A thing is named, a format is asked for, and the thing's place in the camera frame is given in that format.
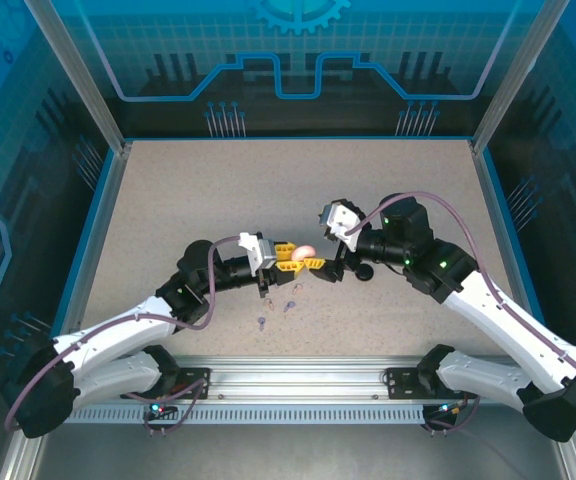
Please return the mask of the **aluminium frame post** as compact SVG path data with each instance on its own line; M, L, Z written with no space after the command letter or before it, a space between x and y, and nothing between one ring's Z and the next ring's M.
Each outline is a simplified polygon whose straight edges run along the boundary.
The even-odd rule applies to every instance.
M110 149L122 155L126 141L66 26L50 0L24 0L39 29Z
M528 74L534 68L569 2L570 0L544 0L475 131L471 141L471 151L474 156L483 155L483 151L501 124Z

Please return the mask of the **blue table edge strip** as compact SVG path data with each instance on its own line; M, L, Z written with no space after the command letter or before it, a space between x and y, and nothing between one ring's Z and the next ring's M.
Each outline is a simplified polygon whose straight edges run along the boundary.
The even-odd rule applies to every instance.
M124 157L108 152L48 333L49 339L76 331L82 325L125 165Z
M531 313L542 326L546 327L547 324L520 245L517 229L513 223L506 194L488 148L481 153L480 163L482 175L486 179L487 205L490 208L496 208L495 213L491 213L491 217L495 218L493 229L516 302Z

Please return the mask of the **aluminium frame rail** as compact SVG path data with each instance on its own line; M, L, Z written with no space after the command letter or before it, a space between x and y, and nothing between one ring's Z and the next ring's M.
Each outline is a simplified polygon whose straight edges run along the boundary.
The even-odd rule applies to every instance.
M208 399L224 397L230 402L270 403L365 402L387 400L381 377L387 368L418 367L417 357L234 357L176 356L173 363L212 370ZM476 358L459 351L439 362L439 385L452 391L475 394L495 403L521 410L519 390L534 386L543 393L557 391L560 384L539 373L529 376L525 367L507 359Z

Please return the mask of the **small led connector board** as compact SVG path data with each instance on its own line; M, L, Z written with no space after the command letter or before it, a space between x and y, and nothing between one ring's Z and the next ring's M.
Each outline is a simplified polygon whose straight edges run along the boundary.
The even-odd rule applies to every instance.
M172 422L179 417L179 409L174 403L156 400L146 408L144 419L147 422Z
M453 425L457 416L461 412L462 406L462 401L437 405L425 405L423 407L423 418L427 423L430 423L431 421L440 421Z

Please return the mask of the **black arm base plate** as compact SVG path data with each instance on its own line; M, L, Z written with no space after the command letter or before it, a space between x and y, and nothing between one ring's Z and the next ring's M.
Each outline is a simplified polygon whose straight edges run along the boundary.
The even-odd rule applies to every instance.
M474 400L476 397L475 394L469 392L449 390L443 385L429 389L420 381L418 370L412 367L387 368L381 380L387 388L390 400Z
M196 392L199 392L199 399L205 400L208 398L211 374L212 370L205 367L180 368L177 373L172 375L170 380L166 381L163 396L173 396L184 391L180 399L190 400Z

